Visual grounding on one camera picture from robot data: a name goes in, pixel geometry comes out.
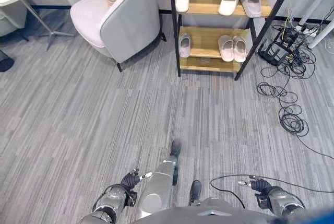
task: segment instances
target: armchair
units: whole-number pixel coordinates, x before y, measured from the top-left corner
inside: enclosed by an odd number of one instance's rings
[[[70,15],[81,36],[97,51],[120,63],[148,46],[160,33],[157,0],[68,0]]]

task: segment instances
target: gray slipper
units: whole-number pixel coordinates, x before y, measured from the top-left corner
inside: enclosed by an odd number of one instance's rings
[[[190,34],[182,33],[178,38],[178,52],[180,57],[188,58],[190,55]]]
[[[240,0],[245,13],[249,18],[261,17],[261,0]]]

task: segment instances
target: gray carpet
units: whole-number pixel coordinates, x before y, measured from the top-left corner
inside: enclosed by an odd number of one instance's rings
[[[53,27],[64,17],[62,30],[74,32],[66,11],[44,14]],[[199,179],[203,198],[240,207],[234,196],[209,187],[210,179],[232,173],[334,188],[334,162],[288,134],[279,125],[277,100],[256,92],[264,61],[255,56],[238,82],[221,73],[183,72],[178,78],[170,15],[163,16],[163,31],[168,42],[122,64],[122,73],[80,35],[57,38],[45,52],[47,38],[36,36],[43,28],[34,20],[25,30],[29,42],[1,38],[1,49],[16,61],[0,74],[1,223],[76,223],[106,186],[132,168],[152,171],[175,138],[183,150],[171,206],[186,205],[191,182]],[[314,53],[316,74],[292,80],[288,89],[300,97],[310,125],[303,140],[333,156],[334,56],[324,41]],[[284,85],[285,79],[275,82]],[[234,191],[248,209],[269,213],[238,179],[217,186]],[[334,204],[333,194],[273,184],[299,195],[308,208]],[[134,212],[126,209],[120,223],[130,223]]]

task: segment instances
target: shelf post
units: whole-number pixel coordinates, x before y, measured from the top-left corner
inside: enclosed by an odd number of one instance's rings
[[[248,53],[248,56],[246,58],[246,61],[242,64],[239,72],[236,74],[236,76],[234,78],[235,81],[237,81],[240,78],[240,76],[241,76],[242,72],[244,71],[244,69],[246,68],[248,62],[251,60],[251,58],[254,55],[257,47],[260,45],[263,37],[265,36],[267,30],[269,29],[272,21],[275,19],[275,16],[278,13],[279,9],[281,8],[283,2],[284,2],[284,0],[277,0],[276,1],[276,3],[273,6],[273,9],[272,9],[269,17],[266,19],[266,22],[265,22],[264,26],[261,29],[261,32],[260,32],[259,36],[256,38],[256,40],[255,40],[252,48],[250,49],[250,51]]]
[[[175,0],[171,0],[172,8],[172,19],[173,19],[173,31],[174,31],[174,43],[175,43],[175,54],[176,54],[176,64],[177,64],[177,75],[181,77],[181,68],[180,68],[180,53],[178,52],[178,16],[176,13]]]

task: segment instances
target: table leg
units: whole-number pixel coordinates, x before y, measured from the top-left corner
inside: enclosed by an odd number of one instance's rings
[[[30,4],[26,0],[21,0],[21,2],[25,5],[25,7],[36,17],[36,19],[43,25],[43,27],[49,32],[48,34],[45,34],[45,36],[49,36],[47,40],[47,46],[45,48],[45,51],[47,51],[50,47],[51,40],[53,36],[69,36],[74,37],[74,34],[65,33],[65,32],[58,32],[53,31],[50,29],[50,27],[47,26],[47,24],[44,23],[44,21],[41,19],[41,17],[36,13],[36,11],[30,6]]]

